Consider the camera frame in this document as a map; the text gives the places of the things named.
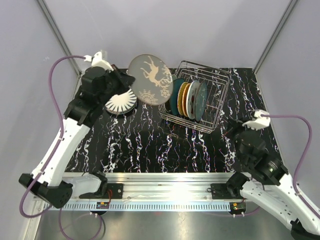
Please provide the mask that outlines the grey reindeer pattern plate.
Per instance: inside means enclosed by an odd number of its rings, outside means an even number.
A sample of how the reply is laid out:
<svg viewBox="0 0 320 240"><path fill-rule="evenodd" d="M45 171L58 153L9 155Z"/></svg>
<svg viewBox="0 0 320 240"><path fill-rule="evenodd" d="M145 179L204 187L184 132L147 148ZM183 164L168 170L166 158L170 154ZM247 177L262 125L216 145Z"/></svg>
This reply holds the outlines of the grey reindeer pattern plate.
<svg viewBox="0 0 320 240"><path fill-rule="evenodd" d="M145 104L159 106L166 103L173 93L173 77L167 65L157 56L141 54L127 69L135 78L131 90Z"/></svg>

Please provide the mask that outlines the dark blue glazed plate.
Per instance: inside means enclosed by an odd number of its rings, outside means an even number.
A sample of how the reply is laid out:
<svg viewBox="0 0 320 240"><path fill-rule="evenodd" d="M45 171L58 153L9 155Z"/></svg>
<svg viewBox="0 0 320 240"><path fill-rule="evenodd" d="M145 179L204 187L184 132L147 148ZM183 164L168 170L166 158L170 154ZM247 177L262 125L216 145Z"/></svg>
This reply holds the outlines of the dark blue glazed plate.
<svg viewBox="0 0 320 240"><path fill-rule="evenodd" d="M194 117L197 122L202 119L208 99L208 87L205 81L201 82L195 94Z"/></svg>

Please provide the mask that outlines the mint green flower plate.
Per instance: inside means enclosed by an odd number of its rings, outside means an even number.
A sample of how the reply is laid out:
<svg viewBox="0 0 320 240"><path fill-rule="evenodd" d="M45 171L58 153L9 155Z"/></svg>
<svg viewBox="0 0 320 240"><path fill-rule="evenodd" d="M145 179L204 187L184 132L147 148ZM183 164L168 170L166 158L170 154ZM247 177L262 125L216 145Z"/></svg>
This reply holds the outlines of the mint green flower plate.
<svg viewBox="0 0 320 240"><path fill-rule="evenodd" d="M171 75L171 80L172 80L172 82L174 82L176 79L177 79L177 76L176 76L175 74L172 74L172 75Z"/></svg>

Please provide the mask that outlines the white watermelon pattern plate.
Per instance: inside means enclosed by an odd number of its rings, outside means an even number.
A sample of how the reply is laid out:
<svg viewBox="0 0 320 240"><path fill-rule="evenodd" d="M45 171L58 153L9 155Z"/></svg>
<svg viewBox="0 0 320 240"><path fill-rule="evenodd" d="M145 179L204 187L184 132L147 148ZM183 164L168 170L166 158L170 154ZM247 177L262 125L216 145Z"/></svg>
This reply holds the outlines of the white watermelon pattern plate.
<svg viewBox="0 0 320 240"><path fill-rule="evenodd" d="M188 88L187 95L186 95L186 113L187 117L191 120L195 118L194 114L194 102L195 102L195 96L196 92L200 86L200 82L198 80L194 80Z"/></svg>

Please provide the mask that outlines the teal square plate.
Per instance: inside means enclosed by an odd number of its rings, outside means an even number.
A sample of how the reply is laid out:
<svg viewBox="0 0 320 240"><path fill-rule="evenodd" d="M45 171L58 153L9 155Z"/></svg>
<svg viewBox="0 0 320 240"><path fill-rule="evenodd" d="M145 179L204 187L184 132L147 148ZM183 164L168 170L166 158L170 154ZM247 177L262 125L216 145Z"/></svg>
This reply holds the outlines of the teal square plate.
<svg viewBox="0 0 320 240"><path fill-rule="evenodd" d="M169 105L170 105L171 113L174 116L177 116L179 114L179 111L178 111L178 94L179 94L180 87L184 82L185 82L185 80L183 78L178 78L178 79L173 81L173 91L172 91L172 95L171 95L170 100L169 100Z"/></svg>

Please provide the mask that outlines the orange woven basket plate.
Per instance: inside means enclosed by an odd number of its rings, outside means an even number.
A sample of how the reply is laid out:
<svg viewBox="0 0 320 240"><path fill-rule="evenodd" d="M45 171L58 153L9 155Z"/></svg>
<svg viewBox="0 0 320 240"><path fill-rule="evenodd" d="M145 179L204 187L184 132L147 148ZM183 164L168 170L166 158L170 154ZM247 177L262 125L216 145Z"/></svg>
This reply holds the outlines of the orange woven basket plate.
<svg viewBox="0 0 320 240"><path fill-rule="evenodd" d="M190 85L191 85L190 83L186 84L182 94L182 112L185 117L188 117L186 104L187 104L187 95L188 95Z"/></svg>

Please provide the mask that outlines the yellow woven pattern plate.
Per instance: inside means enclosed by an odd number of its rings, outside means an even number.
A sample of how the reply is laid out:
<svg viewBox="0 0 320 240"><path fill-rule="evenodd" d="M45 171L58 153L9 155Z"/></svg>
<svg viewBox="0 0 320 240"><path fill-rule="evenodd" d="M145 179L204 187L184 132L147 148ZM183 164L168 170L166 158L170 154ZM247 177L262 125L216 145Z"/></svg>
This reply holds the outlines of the yellow woven pattern plate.
<svg viewBox="0 0 320 240"><path fill-rule="evenodd" d="M179 88L178 91L178 96L177 96L177 108L178 108L178 113L183 116L183 105L182 105L182 101L183 101L183 93L185 90L185 87L187 86L187 82L183 82L182 85Z"/></svg>

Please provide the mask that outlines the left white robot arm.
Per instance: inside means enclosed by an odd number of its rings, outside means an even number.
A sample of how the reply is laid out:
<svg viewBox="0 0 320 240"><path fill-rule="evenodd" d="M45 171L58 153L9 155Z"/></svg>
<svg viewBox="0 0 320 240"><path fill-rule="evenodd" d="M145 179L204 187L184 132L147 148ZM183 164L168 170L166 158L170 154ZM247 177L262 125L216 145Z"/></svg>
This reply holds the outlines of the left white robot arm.
<svg viewBox="0 0 320 240"><path fill-rule="evenodd" d="M32 173L23 173L18 182L52 207L62 208L72 197L75 184L63 181L65 169L77 146L102 115L105 104L127 92L135 78L115 65L110 70L89 67L81 77L74 99L68 104L63 126L45 158Z"/></svg>

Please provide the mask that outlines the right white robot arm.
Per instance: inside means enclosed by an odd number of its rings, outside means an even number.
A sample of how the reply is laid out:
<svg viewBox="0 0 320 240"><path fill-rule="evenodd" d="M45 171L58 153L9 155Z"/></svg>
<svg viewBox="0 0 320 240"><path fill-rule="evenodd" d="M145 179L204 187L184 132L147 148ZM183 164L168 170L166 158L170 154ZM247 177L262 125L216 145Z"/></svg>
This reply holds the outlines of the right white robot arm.
<svg viewBox="0 0 320 240"><path fill-rule="evenodd" d="M295 240L318 240L320 210L300 198L288 169L267 151L257 131L230 120L225 135L234 143L240 166L250 174L235 172L226 182L228 196L254 202L285 225Z"/></svg>

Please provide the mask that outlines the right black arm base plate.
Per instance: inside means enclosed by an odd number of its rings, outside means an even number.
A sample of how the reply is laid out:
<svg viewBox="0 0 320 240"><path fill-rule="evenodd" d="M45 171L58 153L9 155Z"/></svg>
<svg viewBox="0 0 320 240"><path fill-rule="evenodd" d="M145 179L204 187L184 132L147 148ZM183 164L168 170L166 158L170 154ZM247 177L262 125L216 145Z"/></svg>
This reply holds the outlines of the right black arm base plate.
<svg viewBox="0 0 320 240"><path fill-rule="evenodd" d="M232 199L232 196L227 190L226 183L212 183L210 185L210 192L213 200Z"/></svg>

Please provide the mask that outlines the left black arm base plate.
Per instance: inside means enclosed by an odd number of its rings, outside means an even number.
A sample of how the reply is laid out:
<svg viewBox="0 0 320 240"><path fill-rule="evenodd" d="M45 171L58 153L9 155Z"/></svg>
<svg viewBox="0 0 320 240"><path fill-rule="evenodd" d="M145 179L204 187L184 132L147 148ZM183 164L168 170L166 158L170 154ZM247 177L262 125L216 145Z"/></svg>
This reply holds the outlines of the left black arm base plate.
<svg viewBox="0 0 320 240"><path fill-rule="evenodd" d="M95 192L83 193L79 196L80 199L122 199L123 197L122 183L103 183L102 186Z"/></svg>

